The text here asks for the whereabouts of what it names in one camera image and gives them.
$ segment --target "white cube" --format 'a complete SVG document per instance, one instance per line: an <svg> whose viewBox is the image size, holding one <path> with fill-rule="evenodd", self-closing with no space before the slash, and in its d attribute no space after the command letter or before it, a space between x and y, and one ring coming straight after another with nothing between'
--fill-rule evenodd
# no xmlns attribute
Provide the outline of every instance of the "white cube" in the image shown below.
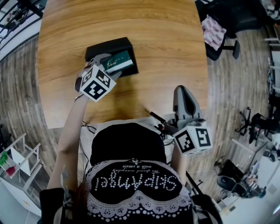
<svg viewBox="0 0 280 224"><path fill-rule="evenodd" d="M82 75L80 92L97 102L109 93L115 85L116 82L94 64L87 73Z"/></svg>
<svg viewBox="0 0 280 224"><path fill-rule="evenodd" d="M173 135L182 154L196 154L213 147L210 128L186 126Z"/></svg>

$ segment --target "green object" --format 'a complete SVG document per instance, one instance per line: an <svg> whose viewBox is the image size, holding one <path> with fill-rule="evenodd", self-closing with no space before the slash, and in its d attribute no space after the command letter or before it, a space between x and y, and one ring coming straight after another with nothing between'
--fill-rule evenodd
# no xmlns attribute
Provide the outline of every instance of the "green object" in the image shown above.
<svg viewBox="0 0 280 224"><path fill-rule="evenodd" d="M8 153L3 152L0 158L0 166L2 166L8 159Z"/></svg>
<svg viewBox="0 0 280 224"><path fill-rule="evenodd" d="M128 51L122 51L121 53L114 55L112 58L102 63L104 71L108 73L123 70L124 68L130 67L132 65L133 62Z"/></svg>

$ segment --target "wooden floor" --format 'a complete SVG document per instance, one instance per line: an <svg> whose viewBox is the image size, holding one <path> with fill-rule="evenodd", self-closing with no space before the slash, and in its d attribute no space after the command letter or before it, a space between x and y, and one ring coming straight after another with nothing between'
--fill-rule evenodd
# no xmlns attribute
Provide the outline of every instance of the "wooden floor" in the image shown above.
<svg viewBox="0 0 280 224"><path fill-rule="evenodd" d="M203 154L189 157L187 170L204 193L219 200L220 188L216 185L214 162L230 158L246 169L250 163L247 151L231 143L231 138L248 142L248 136L234 132L240 125L239 111L246 107L267 115L268 45L266 33L242 31L237 34L241 53L237 60L231 51L223 51L219 60L208 60L208 109L203 112L213 131L214 148ZM35 178L35 188L45 189L52 172L61 129L47 129L38 90L37 74L38 37L29 40L0 63L0 122L14 140L27 133L27 144L41 143L40 158L44 170Z"/></svg>

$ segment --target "black box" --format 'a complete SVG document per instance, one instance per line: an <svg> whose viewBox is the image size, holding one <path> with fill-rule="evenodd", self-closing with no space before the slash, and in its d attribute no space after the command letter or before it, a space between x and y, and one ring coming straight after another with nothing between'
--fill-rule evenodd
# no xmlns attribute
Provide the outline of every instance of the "black box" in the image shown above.
<svg viewBox="0 0 280 224"><path fill-rule="evenodd" d="M88 62L98 54L107 53L107 54L115 55L115 54L120 53L125 50L128 51L128 54L133 62L133 65L129 68L124 69L122 71L122 75L120 77L138 74L139 72L138 72L138 67L137 67L137 63L136 63L136 58L134 55L133 46L127 37L106 41L106 42L88 47L86 54L85 54L85 60L86 60L86 62Z"/></svg>

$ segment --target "wooden table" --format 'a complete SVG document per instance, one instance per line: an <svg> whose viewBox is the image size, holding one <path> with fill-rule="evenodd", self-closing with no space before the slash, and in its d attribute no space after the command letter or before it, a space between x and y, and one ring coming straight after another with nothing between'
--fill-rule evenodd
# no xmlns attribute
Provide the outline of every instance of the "wooden table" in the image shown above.
<svg viewBox="0 0 280 224"><path fill-rule="evenodd" d="M48 128L63 127L77 92L86 48L128 37L139 74L120 78L84 121L172 113L173 91L186 86L207 106L205 45L193 0L48 0L38 47L38 79Z"/></svg>

